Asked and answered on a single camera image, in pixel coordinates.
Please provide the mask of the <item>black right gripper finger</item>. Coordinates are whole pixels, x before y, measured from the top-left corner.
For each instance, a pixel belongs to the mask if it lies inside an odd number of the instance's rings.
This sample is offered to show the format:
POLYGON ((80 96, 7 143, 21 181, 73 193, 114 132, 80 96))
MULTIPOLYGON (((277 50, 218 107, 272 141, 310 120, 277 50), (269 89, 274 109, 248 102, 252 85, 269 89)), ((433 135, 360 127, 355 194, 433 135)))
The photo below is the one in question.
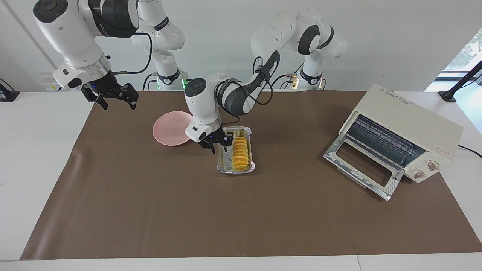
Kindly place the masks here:
POLYGON ((138 101, 139 94, 134 89, 132 84, 125 84, 122 86, 122 101, 127 102, 131 110, 136 109, 136 103, 138 101))
POLYGON ((85 96, 86 100, 88 102, 94 102, 99 104, 104 110, 107 110, 108 104, 104 100, 102 95, 96 95, 93 91, 91 90, 82 90, 83 95, 85 96))

